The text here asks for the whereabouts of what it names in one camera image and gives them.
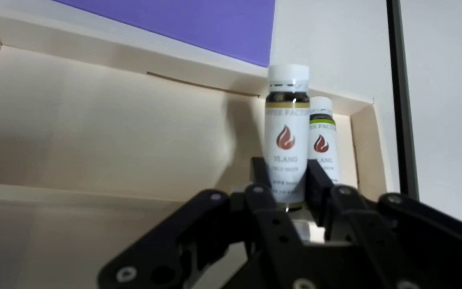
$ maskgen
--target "bottle label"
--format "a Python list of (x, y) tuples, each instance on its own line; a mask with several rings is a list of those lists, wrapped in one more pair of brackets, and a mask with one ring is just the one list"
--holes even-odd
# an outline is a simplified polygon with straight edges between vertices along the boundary
[(277, 202), (301, 202), (308, 165), (308, 103), (266, 103), (264, 161)]
[(308, 159), (316, 159), (325, 170), (328, 178), (336, 183), (340, 178), (338, 172), (338, 148), (336, 148), (336, 130), (328, 122), (311, 122), (309, 124), (309, 151)]

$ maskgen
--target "bottle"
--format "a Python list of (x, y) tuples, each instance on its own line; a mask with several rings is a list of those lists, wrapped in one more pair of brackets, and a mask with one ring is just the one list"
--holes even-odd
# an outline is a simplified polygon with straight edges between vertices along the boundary
[(325, 96), (311, 96), (309, 109), (309, 159), (316, 159), (332, 183), (340, 180), (336, 125), (332, 119), (332, 101)]
[(309, 69), (300, 64), (271, 66), (264, 101), (264, 161), (271, 191), (285, 210), (303, 204), (308, 165)]

